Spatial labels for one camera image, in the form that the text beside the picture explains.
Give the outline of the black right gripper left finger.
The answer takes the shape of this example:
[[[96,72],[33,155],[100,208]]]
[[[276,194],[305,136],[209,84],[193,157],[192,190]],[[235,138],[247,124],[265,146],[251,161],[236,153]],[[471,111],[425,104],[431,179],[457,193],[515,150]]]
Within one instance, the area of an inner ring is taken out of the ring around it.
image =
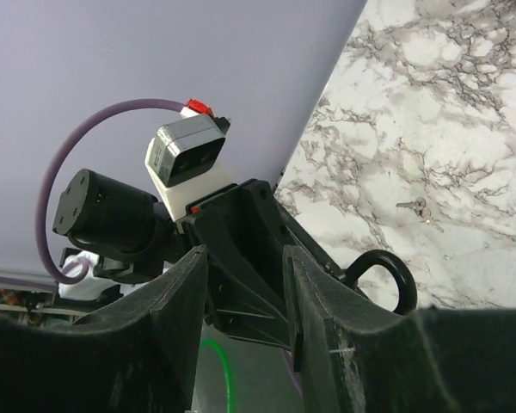
[[[0,412],[184,412],[191,408],[207,255],[70,325],[0,315]]]

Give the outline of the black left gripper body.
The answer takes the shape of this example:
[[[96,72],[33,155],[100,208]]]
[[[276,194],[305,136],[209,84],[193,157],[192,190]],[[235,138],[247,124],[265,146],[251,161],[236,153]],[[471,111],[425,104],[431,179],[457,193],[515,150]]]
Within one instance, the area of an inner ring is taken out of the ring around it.
[[[174,223],[174,234],[164,253],[166,262],[175,264],[185,255],[184,243],[178,240],[181,220],[194,213],[198,204],[233,187],[234,184],[178,184],[172,188],[163,187],[163,204]]]

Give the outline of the black padlock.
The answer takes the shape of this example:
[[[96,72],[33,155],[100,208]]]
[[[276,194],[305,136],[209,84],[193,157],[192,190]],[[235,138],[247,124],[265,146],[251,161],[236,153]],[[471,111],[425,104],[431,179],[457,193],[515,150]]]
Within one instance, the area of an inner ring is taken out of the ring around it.
[[[344,271],[340,281],[364,298],[373,300],[377,294],[368,295],[373,287],[391,287],[397,302],[392,310],[407,315],[417,308],[418,292],[415,278],[407,264],[388,250],[368,250],[358,256]]]

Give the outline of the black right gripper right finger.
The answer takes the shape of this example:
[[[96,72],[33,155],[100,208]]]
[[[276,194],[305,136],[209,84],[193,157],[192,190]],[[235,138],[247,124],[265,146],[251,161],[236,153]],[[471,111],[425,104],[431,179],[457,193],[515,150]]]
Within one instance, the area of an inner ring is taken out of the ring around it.
[[[516,412],[516,309],[387,311],[288,246],[293,367],[308,412]]]

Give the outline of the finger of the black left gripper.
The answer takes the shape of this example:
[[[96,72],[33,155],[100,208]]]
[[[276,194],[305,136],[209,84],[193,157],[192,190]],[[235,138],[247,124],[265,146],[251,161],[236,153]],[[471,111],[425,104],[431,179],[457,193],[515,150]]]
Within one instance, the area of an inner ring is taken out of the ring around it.
[[[231,339],[289,348],[282,256],[292,237],[267,182],[250,180],[199,206],[206,247],[206,319]]]

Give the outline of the small silver key set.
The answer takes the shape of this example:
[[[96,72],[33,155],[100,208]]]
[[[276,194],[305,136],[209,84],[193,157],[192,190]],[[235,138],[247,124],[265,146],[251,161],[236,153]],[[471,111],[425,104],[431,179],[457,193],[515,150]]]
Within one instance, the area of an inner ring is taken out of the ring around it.
[[[396,203],[396,208],[409,209],[415,213],[420,222],[432,226],[434,229],[441,233],[444,232],[442,226],[433,219],[432,212],[427,206],[427,201],[425,198],[417,197],[412,201],[398,202]]]

